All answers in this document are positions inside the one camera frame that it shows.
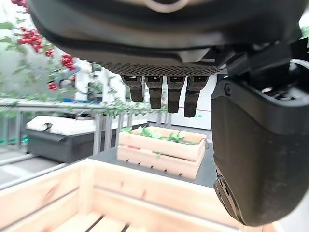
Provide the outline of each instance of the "textured grip surface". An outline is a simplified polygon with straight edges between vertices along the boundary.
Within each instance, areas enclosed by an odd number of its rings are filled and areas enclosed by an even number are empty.
[[[177,113],[179,110],[179,101],[169,101],[168,104],[168,112],[169,113]]]
[[[143,101],[143,90],[141,88],[132,89],[130,88],[131,98],[134,102],[142,102]]]
[[[150,107],[152,109],[161,109],[161,98],[150,98]]]
[[[197,110],[196,104],[184,104],[185,117],[195,117],[196,110]]]

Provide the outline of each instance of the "white lid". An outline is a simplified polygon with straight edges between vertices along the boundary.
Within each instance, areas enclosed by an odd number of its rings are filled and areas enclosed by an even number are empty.
[[[46,129],[46,123],[51,123],[50,132],[62,135],[77,135],[95,131],[94,120],[75,120],[65,117],[37,116],[27,123],[27,128],[36,131]]]

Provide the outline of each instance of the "wooden crate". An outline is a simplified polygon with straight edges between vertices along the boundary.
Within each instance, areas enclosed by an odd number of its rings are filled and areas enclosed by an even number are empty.
[[[0,192],[5,232],[279,232],[244,227],[213,189],[90,159]]]
[[[164,137],[171,133],[179,133],[160,127],[148,127]],[[122,161],[146,166],[168,173],[195,179],[205,154],[206,135],[181,131],[185,140],[196,145],[186,145],[166,140],[148,138],[139,135],[139,130],[131,134],[121,132],[117,158]]]

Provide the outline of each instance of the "gray floor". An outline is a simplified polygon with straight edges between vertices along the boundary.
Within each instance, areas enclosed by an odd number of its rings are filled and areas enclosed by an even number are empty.
[[[209,143],[209,147],[206,150],[206,155],[203,160],[204,165],[199,170],[197,174],[197,179],[193,181],[196,184],[202,184],[208,187],[212,187],[213,182],[216,178],[214,172],[214,165],[213,165],[213,147],[212,147],[212,135],[210,130],[202,130],[196,128],[186,128],[180,126],[172,126],[172,129],[182,130],[182,131],[189,131],[194,133],[201,133],[207,135],[207,140]],[[135,169],[143,169],[144,167],[137,167],[136,165],[125,163],[115,159],[116,149],[112,149],[108,152],[110,155],[107,156],[104,152],[104,156],[99,154],[99,156],[93,157],[93,159],[106,161],[106,162],[116,162],[118,165],[123,166],[130,166],[131,168]],[[25,154],[25,149],[16,150],[13,147],[1,147],[0,146],[0,160],[13,158],[17,156],[22,156]],[[0,186],[4,183],[17,180],[20,177],[24,177],[41,170],[53,167],[58,165],[59,163],[43,159],[43,158],[33,158],[25,161],[21,161],[18,163],[13,163],[9,165],[0,166]],[[151,172],[156,172],[158,174],[162,174],[160,171],[151,170]],[[182,177],[170,175],[172,178],[181,179],[184,181],[191,181]],[[303,199],[303,201],[299,204],[294,212],[292,212],[289,216],[285,217],[280,221],[281,225],[284,228],[284,232],[309,232],[309,194]]]
[[[25,154],[26,152],[24,148],[18,150],[13,146],[0,146],[0,161],[24,156]],[[54,167],[58,164],[58,162],[35,157],[16,163],[2,165],[0,166],[0,187],[1,185],[7,184],[10,181],[14,181],[19,178],[25,178],[34,173]]]

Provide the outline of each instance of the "black plastic housing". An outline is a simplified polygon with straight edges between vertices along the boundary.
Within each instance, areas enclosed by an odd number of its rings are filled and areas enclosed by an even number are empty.
[[[282,101],[229,78],[211,100],[215,191],[247,226],[283,218],[309,185],[309,98]]]
[[[205,87],[209,76],[189,76],[184,99],[184,116],[195,117],[200,91]]]
[[[306,4],[201,0],[162,14],[126,0],[27,0],[38,30],[61,50],[133,76],[216,74],[211,47],[298,39]]]
[[[134,102],[143,101],[143,89],[140,76],[121,76],[122,81],[129,86],[131,98]]]
[[[173,114],[179,110],[179,98],[185,76],[168,76],[168,112]]]
[[[163,77],[153,76],[145,77],[146,85],[149,88],[150,107],[152,109],[161,109],[162,82]]]

